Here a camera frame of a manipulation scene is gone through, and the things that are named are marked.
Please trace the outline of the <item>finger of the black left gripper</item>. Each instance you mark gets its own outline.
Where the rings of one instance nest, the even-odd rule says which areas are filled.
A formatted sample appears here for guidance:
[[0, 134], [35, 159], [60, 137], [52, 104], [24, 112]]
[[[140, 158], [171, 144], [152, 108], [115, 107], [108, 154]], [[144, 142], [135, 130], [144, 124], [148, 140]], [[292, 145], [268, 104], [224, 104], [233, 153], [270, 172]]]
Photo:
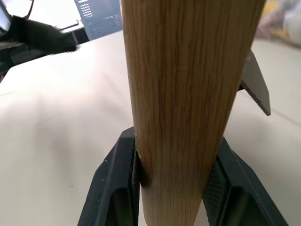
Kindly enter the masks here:
[[77, 50], [75, 41], [71, 40], [67, 34], [61, 33], [48, 24], [18, 16], [13, 16], [11, 19], [8, 36], [14, 41], [27, 44], [46, 54], [60, 54]]

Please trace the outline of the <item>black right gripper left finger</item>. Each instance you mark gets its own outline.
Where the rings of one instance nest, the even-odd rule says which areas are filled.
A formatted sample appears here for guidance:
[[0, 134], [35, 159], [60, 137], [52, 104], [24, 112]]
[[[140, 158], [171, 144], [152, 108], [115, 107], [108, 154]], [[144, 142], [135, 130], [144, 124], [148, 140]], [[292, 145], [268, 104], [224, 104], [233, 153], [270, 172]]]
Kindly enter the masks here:
[[128, 128], [95, 171], [78, 225], [138, 225], [140, 166], [134, 129]]

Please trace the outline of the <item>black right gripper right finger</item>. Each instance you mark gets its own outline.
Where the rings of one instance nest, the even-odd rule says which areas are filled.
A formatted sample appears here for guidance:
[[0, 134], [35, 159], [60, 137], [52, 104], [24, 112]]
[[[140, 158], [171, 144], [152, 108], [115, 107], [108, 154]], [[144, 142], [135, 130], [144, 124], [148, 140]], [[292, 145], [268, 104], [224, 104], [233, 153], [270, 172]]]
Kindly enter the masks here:
[[252, 168], [222, 140], [203, 194], [211, 226], [286, 226]]

